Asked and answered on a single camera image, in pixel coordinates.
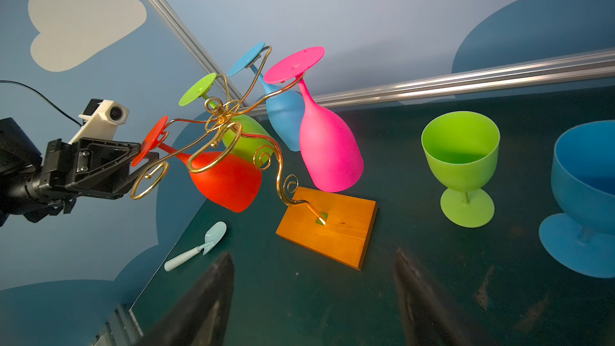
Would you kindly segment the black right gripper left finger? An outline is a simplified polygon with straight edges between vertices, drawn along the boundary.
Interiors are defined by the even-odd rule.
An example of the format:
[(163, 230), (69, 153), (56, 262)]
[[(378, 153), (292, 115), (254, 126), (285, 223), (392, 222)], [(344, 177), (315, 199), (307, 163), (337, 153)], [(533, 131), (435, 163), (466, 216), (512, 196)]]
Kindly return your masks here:
[(224, 252), (137, 345), (222, 345), (235, 281), (232, 255)]

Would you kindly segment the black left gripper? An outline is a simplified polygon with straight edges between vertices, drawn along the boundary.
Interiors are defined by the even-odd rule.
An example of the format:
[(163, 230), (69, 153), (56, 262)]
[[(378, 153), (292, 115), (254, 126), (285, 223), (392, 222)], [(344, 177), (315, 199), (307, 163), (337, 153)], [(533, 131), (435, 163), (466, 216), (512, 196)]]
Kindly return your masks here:
[(43, 160), (40, 193), (52, 200), (78, 196), (117, 200), (129, 192), (147, 164), (160, 158), (156, 152), (147, 154), (147, 163), (131, 172), (131, 162), (140, 152), (141, 144), (133, 142), (52, 140)]

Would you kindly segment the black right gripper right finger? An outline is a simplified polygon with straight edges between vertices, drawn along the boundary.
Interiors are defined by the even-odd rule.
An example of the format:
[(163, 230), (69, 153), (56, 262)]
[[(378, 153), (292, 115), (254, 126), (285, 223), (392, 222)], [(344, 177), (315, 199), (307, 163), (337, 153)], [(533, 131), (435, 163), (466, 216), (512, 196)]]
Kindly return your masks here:
[(394, 280), (407, 345), (497, 345), (411, 253), (398, 249)]

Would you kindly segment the red wine glass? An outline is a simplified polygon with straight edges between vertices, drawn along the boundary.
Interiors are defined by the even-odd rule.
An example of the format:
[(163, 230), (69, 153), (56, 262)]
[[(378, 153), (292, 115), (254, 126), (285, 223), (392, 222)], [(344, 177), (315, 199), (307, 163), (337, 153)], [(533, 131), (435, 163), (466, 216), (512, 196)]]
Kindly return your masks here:
[[(183, 163), (188, 162), (189, 154), (179, 153), (165, 144), (163, 132), (167, 124), (168, 117), (165, 115), (151, 129), (141, 144), (139, 155), (132, 160), (133, 167), (157, 147)], [(234, 154), (226, 155), (219, 164), (207, 171), (191, 173), (190, 177), (208, 200), (236, 213), (245, 211), (251, 205), (262, 183), (261, 171)]]

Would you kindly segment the light green wine glass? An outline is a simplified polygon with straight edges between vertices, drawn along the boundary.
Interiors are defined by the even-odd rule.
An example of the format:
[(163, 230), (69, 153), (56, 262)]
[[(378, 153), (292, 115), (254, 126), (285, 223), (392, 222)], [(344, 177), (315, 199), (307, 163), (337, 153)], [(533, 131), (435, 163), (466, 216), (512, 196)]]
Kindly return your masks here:
[(429, 169), (446, 187), (440, 208), (454, 224), (476, 228), (493, 219), (495, 205), (483, 187), (496, 171), (500, 142), (496, 123), (473, 111), (440, 115), (422, 131)]

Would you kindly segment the blue wine glass front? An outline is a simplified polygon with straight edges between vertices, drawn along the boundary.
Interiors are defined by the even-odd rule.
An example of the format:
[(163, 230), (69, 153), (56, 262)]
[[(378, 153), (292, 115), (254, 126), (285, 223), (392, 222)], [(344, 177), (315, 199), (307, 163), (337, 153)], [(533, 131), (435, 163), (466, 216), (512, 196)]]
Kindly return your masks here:
[(584, 123), (555, 142), (551, 187), (560, 213), (539, 227), (552, 258), (585, 276), (614, 277), (614, 121)]

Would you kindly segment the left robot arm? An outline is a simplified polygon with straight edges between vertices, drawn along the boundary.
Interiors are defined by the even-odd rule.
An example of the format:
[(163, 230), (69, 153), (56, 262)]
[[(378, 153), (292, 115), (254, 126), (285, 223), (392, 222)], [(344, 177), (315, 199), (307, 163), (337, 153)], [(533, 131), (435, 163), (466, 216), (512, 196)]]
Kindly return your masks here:
[(122, 198), (145, 170), (131, 171), (140, 151), (138, 143), (82, 138), (52, 140), (42, 154), (12, 118), (2, 119), (1, 223), (69, 214), (79, 197)]

